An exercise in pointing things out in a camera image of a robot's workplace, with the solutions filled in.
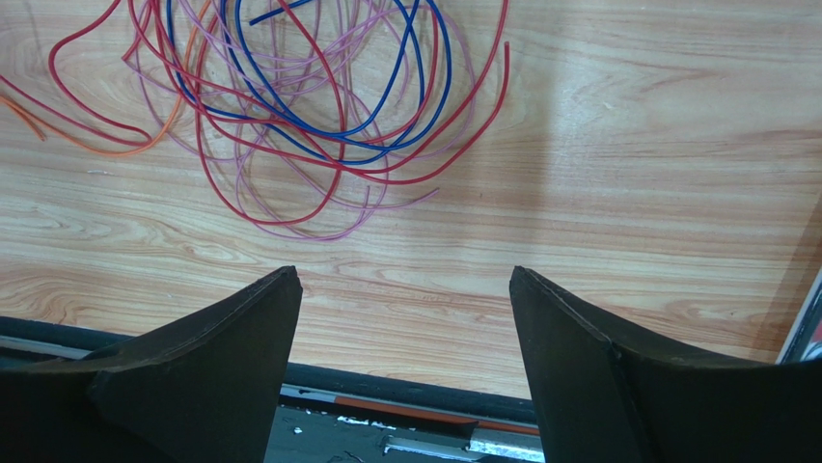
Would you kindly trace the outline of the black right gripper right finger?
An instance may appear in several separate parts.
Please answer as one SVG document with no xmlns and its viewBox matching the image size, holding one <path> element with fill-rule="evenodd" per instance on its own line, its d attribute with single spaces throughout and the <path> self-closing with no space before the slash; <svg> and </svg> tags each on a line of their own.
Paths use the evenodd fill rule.
<svg viewBox="0 0 822 463">
<path fill-rule="evenodd" d="M 821 364 L 766 364 L 655 333 L 535 271 L 510 303 L 550 462 L 817 462 Z"/>
</svg>

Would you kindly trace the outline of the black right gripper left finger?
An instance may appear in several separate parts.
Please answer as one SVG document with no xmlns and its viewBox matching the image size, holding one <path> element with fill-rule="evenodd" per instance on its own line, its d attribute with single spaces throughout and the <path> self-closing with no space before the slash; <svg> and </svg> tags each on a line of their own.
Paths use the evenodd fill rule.
<svg viewBox="0 0 822 463">
<path fill-rule="evenodd" d="M 5 462 L 261 462 L 303 289 L 292 266 L 138 337 L 3 317 Z"/>
</svg>

